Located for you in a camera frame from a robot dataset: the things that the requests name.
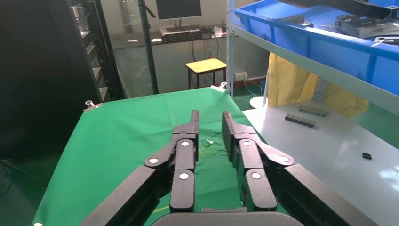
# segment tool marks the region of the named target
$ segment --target metal shelf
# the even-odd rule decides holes
[[[230,5],[234,5],[234,0],[229,0]],[[234,12],[232,8],[230,10],[227,10],[228,12],[228,18],[229,18],[229,12],[230,12],[230,19],[231,21],[234,20],[236,21],[235,18],[232,18],[232,16],[235,17]],[[279,46],[276,46],[272,44],[271,42],[268,42],[262,38],[259,38],[256,35],[253,35],[247,31],[244,31],[237,25],[231,24],[231,22],[228,21],[228,28],[232,34],[236,34],[253,44],[256,44],[259,47],[262,47],[263,49],[274,53],[291,63],[294,63],[312,73],[315,73],[318,75],[320,78],[325,79],[327,81],[330,81],[350,92],[353,94],[365,98],[368,101],[374,103],[375,105],[386,109],[396,115],[399,115],[399,96],[392,94],[388,91],[385,91],[381,88],[378,88],[370,83],[367,83],[365,81],[362,81],[360,79],[357,79],[353,76],[350,76],[349,74],[343,73],[337,69],[331,68],[329,66],[326,66],[324,64],[321,64],[319,62],[316,62],[314,60],[308,59],[302,55],[296,54],[294,52],[291,52],[289,50],[286,50],[284,48],[281,48]],[[227,83],[230,83],[230,81],[233,81],[234,79],[234,36],[230,36],[228,39],[227,43],[227,62],[228,62],[228,79]],[[233,96],[233,89],[232,86],[229,87],[229,91],[231,96]]]

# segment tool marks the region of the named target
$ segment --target black pole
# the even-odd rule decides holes
[[[140,8],[140,16],[141,16],[141,21],[143,23],[144,42],[145,42],[145,49],[147,50],[147,58],[148,58],[148,66],[150,69],[152,91],[154,94],[158,94],[160,92],[158,90],[157,75],[155,73],[154,57],[152,54],[151,38],[150,38],[150,24],[148,23],[147,11],[146,11],[147,7],[145,5],[145,1],[138,0],[138,6]]]

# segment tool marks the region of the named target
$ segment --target floor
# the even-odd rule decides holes
[[[234,91],[235,103],[243,111],[251,109],[249,100],[254,95],[250,91],[256,96],[262,96],[258,84],[247,83],[247,88],[237,87]],[[353,117],[352,120],[399,149],[399,140],[395,136],[399,134],[399,128],[395,126],[399,125],[398,116],[370,104],[367,112]],[[60,157],[60,153],[53,153],[35,159],[13,161],[11,164],[48,183]],[[4,169],[0,165],[1,225],[30,225],[46,188],[18,172],[11,170],[8,173]],[[13,185],[3,194],[8,189],[12,176]]]

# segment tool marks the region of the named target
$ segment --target green tablecloth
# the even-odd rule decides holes
[[[241,206],[236,171],[221,136],[222,112],[250,125],[228,93],[211,88],[105,103],[83,113],[51,178],[34,223],[75,226],[144,159],[165,146],[176,125],[199,110],[199,161],[195,170],[195,210]],[[203,139],[215,143],[205,148]],[[146,225],[169,213],[170,196],[160,200]]]

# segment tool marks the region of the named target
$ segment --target blue plastic bin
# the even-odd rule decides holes
[[[399,0],[370,3],[391,6]],[[235,14],[243,30],[399,96],[399,47],[331,32],[337,16],[348,13],[327,6],[297,8],[263,0],[238,8]],[[278,19],[295,15],[305,15],[314,28]]]

